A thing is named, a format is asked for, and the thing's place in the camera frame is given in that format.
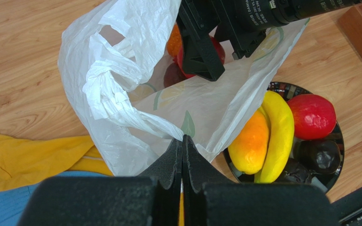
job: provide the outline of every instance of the blue cloth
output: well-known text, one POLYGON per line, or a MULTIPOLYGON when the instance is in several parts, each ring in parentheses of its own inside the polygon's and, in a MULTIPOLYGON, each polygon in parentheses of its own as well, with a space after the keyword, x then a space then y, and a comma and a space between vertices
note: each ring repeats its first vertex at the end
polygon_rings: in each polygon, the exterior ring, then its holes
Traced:
MULTIPOLYGON (((106 177, 99 173, 85 171, 66 171, 56 177, 106 177)), ((40 183, 17 189, 0 192, 0 226, 16 226, 31 198, 40 183)))

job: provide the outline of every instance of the fruit bowl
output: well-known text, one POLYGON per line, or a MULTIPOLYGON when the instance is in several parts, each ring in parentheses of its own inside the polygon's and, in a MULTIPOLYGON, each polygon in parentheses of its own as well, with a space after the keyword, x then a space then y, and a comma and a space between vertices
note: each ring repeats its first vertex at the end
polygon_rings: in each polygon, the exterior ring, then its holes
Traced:
MULTIPOLYGON (((296 85, 293 85, 290 83, 285 83, 285 82, 271 82, 269 84, 268 90, 279 93, 284 98, 285 101, 288 101, 297 95, 311 93, 310 91, 308 91, 302 87, 299 87, 299 86, 296 86, 296 85)), ((332 133, 330 133, 324 139, 334 141, 337 144, 337 146, 340 150, 340 165, 338 166, 337 170, 333 174, 318 174, 318 173, 312 172, 311 173, 311 176, 312 176, 311 184, 320 188, 324 193, 327 193, 333 187, 333 185, 336 183, 336 181, 341 173, 341 170, 343 168, 343 162, 344 162, 343 134, 342 134, 340 126, 337 122, 336 122, 336 126, 334 127, 332 133)), ((296 137, 294 138, 293 149, 294 149, 296 143, 299 141, 301 141, 301 140, 296 137)), ((244 174, 243 172, 237 170, 234 167, 234 165, 231 161, 228 149, 224 150, 224 156, 225 156, 226 162, 227 162, 229 168, 231 169, 233 175, 240 183, 253 183, 254 175, 244 174)), ((291 151, 290 158, 294 158, 293 151, 291 151)))

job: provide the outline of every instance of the wooden floor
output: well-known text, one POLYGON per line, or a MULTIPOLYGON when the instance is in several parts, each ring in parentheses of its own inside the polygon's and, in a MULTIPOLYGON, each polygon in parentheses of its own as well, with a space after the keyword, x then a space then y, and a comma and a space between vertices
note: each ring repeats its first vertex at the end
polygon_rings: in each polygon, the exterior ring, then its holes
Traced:
MULTIPOLYGON (((69 105, 57 69, 61 33, 102 0, 0 0, 0 133, 53 139, 87 134, 69 105)), ((313 18, 275 81, 302 86, 336 107, 346 145, 331 201, 362 186, 362 61, 335 21, 313 18)), ((219 155, 213 162, 232 177, 219 155)))

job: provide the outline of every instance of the mosaic plate rim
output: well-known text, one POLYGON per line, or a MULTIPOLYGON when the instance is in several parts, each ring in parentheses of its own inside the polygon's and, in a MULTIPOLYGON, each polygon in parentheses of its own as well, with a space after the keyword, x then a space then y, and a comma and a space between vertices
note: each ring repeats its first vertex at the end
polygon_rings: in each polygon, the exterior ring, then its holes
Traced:
MULTIPOLYGON (((297 86, 292 83, 287 82, 280 82, 280 81, 272 81, 269 83, 268 89, 272 90, 277 93, 279 93, 285 101, 288 101, 292 97, 295 97, 297 95, 301 94, 312 94, 310 91, 297 86)), ((333 129, 333 132, 328 135, 325 139, 333 140, 337 143, 340 149, 340 165, 335 173, 328 174, 328 175, 319 175, 319 174, 313 174, 313 177, 316 177, 316 179, 313 181, 313 185, 320 188, 324 193, 327 193, 330 191, 330 189, 336 184, 341 171, 343 169, 343 163, 344 163, 344 157, 345 157, 345 147, 344 147, 344 140, 343 140, 343 134, 341 132, 341 128, 336 122, 336 126, 333 129)), ((224 151, 224 157, 226 159, 227 165, 230 168, 231 172, 233 173, 233 176, 239 183, 252 183, 254 181, 253 175, 246 175, 242 174, 242 172, 238 171, 233 165, 230 158, 230 155, 228 153, 228 149, 226 148, 224 151)))

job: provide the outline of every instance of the white plastic bag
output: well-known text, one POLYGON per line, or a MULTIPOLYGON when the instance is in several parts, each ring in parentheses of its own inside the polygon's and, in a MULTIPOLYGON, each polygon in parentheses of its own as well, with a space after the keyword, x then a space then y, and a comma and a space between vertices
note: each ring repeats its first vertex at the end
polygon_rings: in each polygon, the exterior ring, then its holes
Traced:
POLYGON ((216 82, 193 77, 164 89, 165 50, 181 0, 108 0, 63 33, 58 68, 67 98, 116 176, 153 163, 174 137, 193 137, 212 161, 238 135, 307 20, 268 31, 250 58, 216 82))

